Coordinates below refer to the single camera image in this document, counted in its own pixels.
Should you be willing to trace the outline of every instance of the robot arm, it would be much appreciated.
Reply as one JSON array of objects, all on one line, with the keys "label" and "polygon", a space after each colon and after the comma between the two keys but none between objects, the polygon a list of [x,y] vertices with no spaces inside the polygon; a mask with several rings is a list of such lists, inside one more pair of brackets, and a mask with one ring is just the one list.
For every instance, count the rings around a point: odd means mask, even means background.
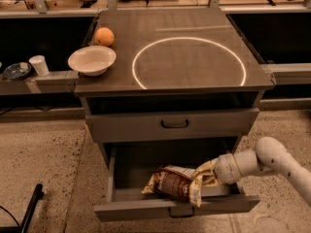
[{"label": "robot arm", "polygon": [[263,137],[255,151],[224,154],[217,158],[215,174],[223,183],[236,183],[243,177],[273,171],[284,176],[311,207],[311,173],[291,156],[276,139]]}]

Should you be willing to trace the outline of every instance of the paper cup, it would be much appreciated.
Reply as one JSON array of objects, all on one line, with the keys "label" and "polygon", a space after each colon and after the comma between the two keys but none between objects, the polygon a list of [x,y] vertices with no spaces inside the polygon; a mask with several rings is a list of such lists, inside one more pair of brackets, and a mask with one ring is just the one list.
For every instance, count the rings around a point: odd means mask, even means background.
[{"label": "paper cup", "polygon": [[46,76],[49,74],[46,58],[43,55],[31,57],[29,63],[33,66],[39,76]]}]

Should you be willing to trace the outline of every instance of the countertop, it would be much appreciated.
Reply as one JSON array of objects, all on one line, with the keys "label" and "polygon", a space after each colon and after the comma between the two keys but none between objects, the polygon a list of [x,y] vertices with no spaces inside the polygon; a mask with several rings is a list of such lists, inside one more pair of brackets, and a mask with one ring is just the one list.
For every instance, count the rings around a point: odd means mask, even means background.
[{"label": "countertop", "polygon": [[80,76],[75,92],[254,91],[272,82],[219,9],[102,12],[116,62],[100,77]]}]

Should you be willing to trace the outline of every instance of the floor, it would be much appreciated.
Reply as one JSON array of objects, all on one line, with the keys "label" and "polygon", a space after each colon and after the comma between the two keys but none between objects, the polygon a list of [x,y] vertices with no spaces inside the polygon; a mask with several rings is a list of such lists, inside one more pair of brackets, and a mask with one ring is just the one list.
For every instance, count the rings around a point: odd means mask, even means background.
[{"label": "floor", "polygon": [[[21,222],[33,189],[43,185],[29,233],[76,232],[310,232],[311,208],[280,175],[242,180],[259,204],[246,214],[184,219],[100,222],[94,205],[105,203],[107,169],[85,125],[82,109],[11,110],[0,116],[0,205]],[[239,150],[257,139],[281,141],[311,171],[311,113],[268,106]],[[0,210],[0,226],[15,225]]]}]

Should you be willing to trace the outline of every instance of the drawer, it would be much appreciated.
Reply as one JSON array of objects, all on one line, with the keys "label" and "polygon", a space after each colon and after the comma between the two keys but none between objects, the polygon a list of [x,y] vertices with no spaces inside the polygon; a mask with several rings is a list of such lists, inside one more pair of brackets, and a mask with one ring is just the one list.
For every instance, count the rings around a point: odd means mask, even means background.
[{"label": "drawer", "polygon": [[94,142],[153,141],[248,134],[259,109],[86,116]]},{"label": "drawer", "polygon": [[141,193],[160,165],[195,168],[226,153],[230,142],[230,138],[211,138],[105,144],[109,156],[107,201],[95,206],[95,213],[101,221],[118,221],[249,212],[259,198],[246,196],[237,183],[204,187],[200,208]]}]

